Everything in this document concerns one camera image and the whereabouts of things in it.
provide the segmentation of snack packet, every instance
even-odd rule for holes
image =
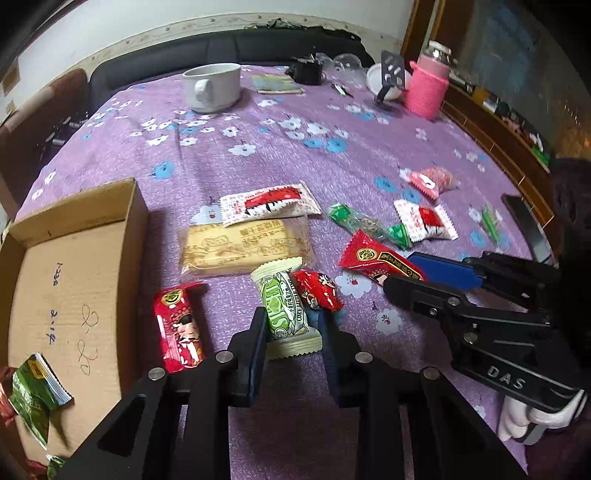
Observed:
[[[9,401],[45,449],[50,413],[71,399],[39,352],[31,355],[12,375]]]
[[[195,368],[205,359],[199,328],[193,317],[187,290],[201,285],[192,282],[158,292],[154,314],[160,328],[160,349],[169,374]]]
[[[412,171],[408,175],[410,183],[425,197],[437,200],[446,190],[453,190],[460,186],[451,172],[443,167],[426,168],[422,171]]]
[[[420,242],[426,238],[457,238],[456,229],[443,205],[427,208],[400,199],[394,202],[394,208],[413,242]]]
[[[267,344],[267,359],[285,358],[322,350],[320,332],[308,325],[300,296],[290,273],[301,267],[301,257],[275,260],[251,274],[267,310],[273,341]]]
[[[423,271],[394,250],[357,230],[340,257],[339,266],[368,276],[380,285],[390,275],[425,280]]]
[[[320,215],[320,205],[305,183],[278,185],[220,198],[223,225],[261,218]]]
[[[181,279],[250,273],[263,263],[302,257],[315,262],[306,217],[255,220],[223,227],[191,225],[180,232]]]
[[[336,283],[328,275],[300,270],[291,273],[301,301],[313,310],[329,309],[336,312],[343,304],[336,297]]]
[[[375,218],[371,218],[343,203],[331,205],[329,216],[350,233],[354,234],[357,230],[363,230],[378,242],[390,241],[394,245],[405,249],[412,246],[404,225],[392,225],[390,228],[384,229],[382,224]]]

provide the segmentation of white wall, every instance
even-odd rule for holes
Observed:
[[[19,57],[21,81],[0,98],[0,116],[81,60],[125,38],[193,18],[235,13],[313,15],[404,39],[413,0],[87,0]]]

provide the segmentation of red snack bag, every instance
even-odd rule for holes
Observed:
[[[443,167],[412,171],[408,175],[408,179],[414,187],[431,200],[437,200],[439,194],[446,190],[455,189],[460,185],[451,172]]]
[[[160,327],[160,348],[168,373],[194,368],[205,359],[187,295],[188,289],[201,284],[197,281],[167,288],[159,291],[154,299],[154,314]]]
[[[313,310],[329,309],[331,312],[343,308],[343,303],[336,297],[336,284],[328,275],[299,270],[290,276],[305,306]]]
[[[390,275],[403,275],[423,281],[426,279],[420,268],[362,230],[357,230],[345,248],[339,266],[367,275],[380,285],[384,285],[384,280]]]

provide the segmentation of green candy wrapper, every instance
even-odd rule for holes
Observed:
[[[8,401],[45,449],[51,411],[71,399],[39,352],[31,355],[12,375],[12,395]]]
[[[390,241],[390,243],[405,249],[412,246],[404,225],[392,225],[390,228],[385,229],[375,218],[371,218],[343,203],[332,205],[329,216],[340,226],[346,228],[349,233],[355,234],[357,230],[362,230],[377,242]]]
[[[289,276],[290,272],[299,270],[301,261],[301,257],[275,260],[251,274],[267,310],[273,337],[267,344],[269,360],[322,350],[320,332],[308,325],[300,296]]]

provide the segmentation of metal screw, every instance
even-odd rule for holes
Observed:
[[[466,332],[464,333],[464,340],[467,341],[470,345],[474,345],[478,340],[478,335],[474,332]]]
[[[368,364],[374,359],[374,356],[369,352],[357,352],[355,354],[355,360],[360,364]]]
[[[423,370],[423,376],[428,380],[437,380],[439,378],[439,370],[435,367],[427,367]]]
[[[160,380],[165,374],[164,368],[156,367],[148,372],[148,378],[150,380]]]
[[[234,358],[234,354],[230,350],[222,350],[216,354],[216,360],[221,364],[227,364]]]

